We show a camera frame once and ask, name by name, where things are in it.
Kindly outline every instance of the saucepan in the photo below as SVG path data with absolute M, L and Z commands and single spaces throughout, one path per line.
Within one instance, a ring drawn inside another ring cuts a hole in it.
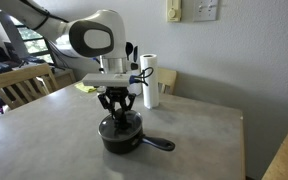
M 164 138 L 148 137 L 143 133 L 142 116 L 129 110 L 125 112 L 126 127 L 117 127 L 111 115 L 102 120 L 98 133 L 101 135 L 105 148 L 115 154 L 131 152 L 141 143 L 152 145 L 164 151 L 173 151 L 175 144 Z

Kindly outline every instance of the wooden chair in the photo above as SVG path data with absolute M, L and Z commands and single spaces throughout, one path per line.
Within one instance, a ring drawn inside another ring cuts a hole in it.
M 0 97 L 11 109 L 32 102 L 57 89 L 58 84 L 48 64 L 22 67 L 0 74 Z
M 158 84 L 160 93 L 173 94 L 177 72 L 170 69 L 158 68 Z

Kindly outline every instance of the yellow object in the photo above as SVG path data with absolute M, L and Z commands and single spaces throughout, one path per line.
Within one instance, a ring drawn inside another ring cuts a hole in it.
M 93 86 L 84 86 L 83 82 L 75 84 L 75 87 L 81 91 L 84 91 L 86 93 L 90 93 L 96 90 Z

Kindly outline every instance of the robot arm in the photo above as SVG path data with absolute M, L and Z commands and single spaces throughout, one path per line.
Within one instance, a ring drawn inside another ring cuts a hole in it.
M 71 57 L 101 56 L 105 73 L 125 73 L 125 30 L 121 16 L 100 10 L 84 19 L 67 22 L 51 15 L 32 0 L 0 0 L 0 9 L 43 35 Z

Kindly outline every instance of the black cable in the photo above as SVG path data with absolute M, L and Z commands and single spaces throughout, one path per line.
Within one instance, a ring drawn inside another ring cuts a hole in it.
M 148 75 L 145 75 L 146 71 L 149 70 L 149 69 L 151 70 L 151 72 Z M 145 78 L 150 77 L 153 74 L 153 72 L 154 72 L 154 69 L 152 67 L 148 67 L 148 68 L 142 70 L 141 74 L 139 74 L 137 76 L 133 76 L 132 77 L 132 81 L 134 83 L 143 83 L 146 86 L 148 86 L 147 82 L 145 81 Z
M 96 61 L 98 64 L 101 64 L 101 61 L 97 59 L 97 57 L 93 57 L 92 60 Z
M 149 69 L 151 70 L 151 73 L 149 73 L 148 75 L 145 76 L 145 72 Z M 148 68 L 142 70 L 141 74 L 134 76 L 134 77 L 135 78 L 148 78 L 153 74 L 153 72 L 154 72 L 154 69 L 152 67 L 148 67 Z
M 65 19 L 63 19 L 63 18 L 60 18 L 60 17 L 58 17 L 58 16 L 55 16 L 55 15 L 52 15 L 49 11 L 47 11 L 46 9 L 45 10 L 42 10 L 42 9 L 40 9 L 40 8 L 37 8 L 37 7 L 35 7 L 33 4 L 31 4 L 29 1 L 27 1 L 27 0 L 20 0 L 22 3 L 24 3 L 24 4 L 26 4 L 26 5 L 28 5 L 29 7 L 31 7 L 32 9 L 34 9 L 35 11 L 37 11 L 38 13 L 40 13 L 40 14 L 42 14 L 42 15 L 45 15 L 45 16 L 49 16 L 49 17 L 51 17 L 51 18 L 54 18 L 54 19 L 58 19 L 58 20 L 61 20 L 61 21 L 63 21 L 63 22 L 69 22 L 69 21 L 67 21 L 67 20 L 65 20 Z
M 40 27 L 42 27 L 42 26 L 45 24 L 45 22 L 48 20 L 49 17 L 50 17 L 50 16 L 49 16 L 49 13 L 48 13 L 48 15 L 45 16 L 44 20 L 43 20 L 38 26 L 36 26 L 35 28 L 33 28 L 32 30 L 33 30 L 33 31 L 36 31 L 36 30 L 38 30 Z

